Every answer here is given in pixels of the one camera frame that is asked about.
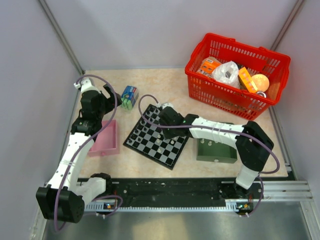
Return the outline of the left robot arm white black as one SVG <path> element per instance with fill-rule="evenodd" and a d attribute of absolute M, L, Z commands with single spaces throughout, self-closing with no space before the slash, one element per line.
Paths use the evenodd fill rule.
<path fill-rule="evenodd" d="M 104 89 L 109 97 L 92 84 L 80 87 L 81 109 L 71 125 L 67 148 L 52 178 L 36 192 L 39 208 L 47 220 L 78 223 L 92 200 L 113 194 L 114 187 L 107 182 L 109 175 L 105 173 L 94 174 L 83 185 L 77 185 L 85 158 L 105 128 L 104 116 L 115 113 L 121 104 L 119 94 L 111 86 L 105 84 Z"/>

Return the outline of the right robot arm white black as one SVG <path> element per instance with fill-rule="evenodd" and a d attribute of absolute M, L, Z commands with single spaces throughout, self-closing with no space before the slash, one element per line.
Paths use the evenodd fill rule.
<path fill-rule="evenodd" d="M 210 121 L 196 114 L 182 116 L 169 103 L 160 107 L 158 116 L 167 139 L 204 139 L 236 149 L 242 167 L 235 179 L 233 192 L 239 198 L 251 193 L 254 180 L 264 169 L 274 148 L 273 141 L 256 122 L 249 120 L 239 125 Z"/>

